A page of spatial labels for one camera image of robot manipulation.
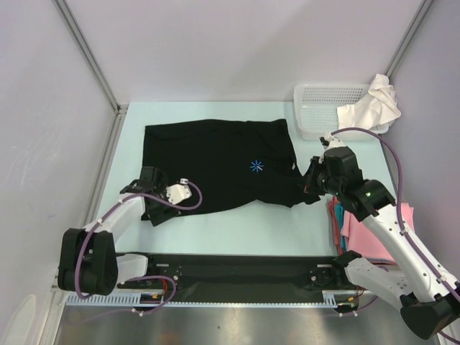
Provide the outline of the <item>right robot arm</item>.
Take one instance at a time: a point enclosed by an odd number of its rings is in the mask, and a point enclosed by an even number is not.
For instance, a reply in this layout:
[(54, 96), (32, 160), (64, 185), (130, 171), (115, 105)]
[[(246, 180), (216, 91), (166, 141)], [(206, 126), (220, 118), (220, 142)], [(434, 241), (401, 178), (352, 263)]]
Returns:
[(459, 319), (459, 279), (429, 252), (385, 185), (363, 178), (349, 147), (329, 148), (312, 157), (304, 190), (337, 197), (379, 239), (401, 271), (400, 275), (387, 272), (350, 251), (331, 271), (337, 287), (354, 284), (372, 292), (398, 309), (405, 325), (421, 339)]

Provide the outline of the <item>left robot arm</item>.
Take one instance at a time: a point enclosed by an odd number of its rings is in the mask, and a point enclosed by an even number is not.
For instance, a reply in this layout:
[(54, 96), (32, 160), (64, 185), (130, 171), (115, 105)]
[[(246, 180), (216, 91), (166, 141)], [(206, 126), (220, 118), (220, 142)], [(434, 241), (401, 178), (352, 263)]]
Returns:
[(153, 286), (159, 270), (141, 254), (117, 253), (115, 243), (135, 221), (144, 219), (157, 226), (178, 216), (176, 206), (189, 197), (186, 180), (170, 184), (162, 170), (143, 167), (104, 215), (63, 234), (57, 286), (83, 299), (109, 295), (118, 283), (131, 278), (143, 287)]

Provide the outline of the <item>black t shirt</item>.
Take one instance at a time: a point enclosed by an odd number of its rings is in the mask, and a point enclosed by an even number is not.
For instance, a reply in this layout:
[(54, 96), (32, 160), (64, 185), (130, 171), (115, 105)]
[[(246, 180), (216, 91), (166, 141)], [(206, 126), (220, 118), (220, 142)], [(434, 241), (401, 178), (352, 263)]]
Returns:
[(201, 195), (182, 203), (184, 216), (228, 211), (253, 201), (292, 208), (320, 200), (305, 181), (285, 119), (207, 119), (150, 125), (142, 164), (161, 169), (169, 182), (186, 178)]

